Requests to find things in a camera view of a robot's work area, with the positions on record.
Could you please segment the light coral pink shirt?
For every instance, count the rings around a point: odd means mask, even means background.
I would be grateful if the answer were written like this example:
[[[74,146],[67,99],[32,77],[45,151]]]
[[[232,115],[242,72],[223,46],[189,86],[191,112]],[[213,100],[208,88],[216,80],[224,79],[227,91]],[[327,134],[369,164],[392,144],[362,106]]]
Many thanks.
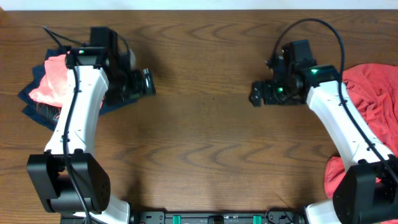
[[[73,70],[67,68],[67,60],[75,61]],[[103,69],[77,62],[77,56],[71,53],[49,57],[44,63],[45,75],[37,88],[29,96],[38,103],[62,107],[68,103],[75,88],[75,77],[78,77],[79,92],[75,106],[81,110],[100,109],[109,81]]]

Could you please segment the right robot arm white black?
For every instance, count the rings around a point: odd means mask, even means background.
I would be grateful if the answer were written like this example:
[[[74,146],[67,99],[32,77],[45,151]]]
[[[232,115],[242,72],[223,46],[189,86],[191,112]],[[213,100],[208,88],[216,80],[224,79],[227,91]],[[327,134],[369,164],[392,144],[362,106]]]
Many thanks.
[[[306,206],[305,223],[380,223],[397,219],[397,159],[379,142],[332,65],[279,67],[272,80],[252,84],[250,102],[306,104],[318,116],[345,168],[329,200]]]

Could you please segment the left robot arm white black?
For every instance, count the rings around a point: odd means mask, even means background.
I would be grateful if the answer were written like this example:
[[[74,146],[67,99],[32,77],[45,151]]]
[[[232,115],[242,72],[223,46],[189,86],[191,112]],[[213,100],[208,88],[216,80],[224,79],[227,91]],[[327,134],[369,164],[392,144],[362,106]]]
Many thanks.
[[[71,49],[65,56],[62,107],[41,154],[27,173],[44,210],[80,223],[131,223],[129,202],[111,193],[109,175],[95,158],[100,111],[155,94],[150,70],[136,68],[132,50]]]

